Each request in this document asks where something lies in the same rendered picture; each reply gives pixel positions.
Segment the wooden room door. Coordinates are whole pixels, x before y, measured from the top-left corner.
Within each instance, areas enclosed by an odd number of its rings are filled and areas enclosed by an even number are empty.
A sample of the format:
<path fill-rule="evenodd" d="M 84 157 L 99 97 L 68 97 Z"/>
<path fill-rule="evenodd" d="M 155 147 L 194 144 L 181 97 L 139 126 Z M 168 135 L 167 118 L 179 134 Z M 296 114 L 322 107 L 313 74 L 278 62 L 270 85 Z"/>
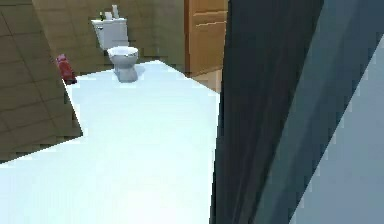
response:
<path fill-rule="evenodd" d="M 220 92 L 228 0 L 184 0 L 185 74 Z"/>

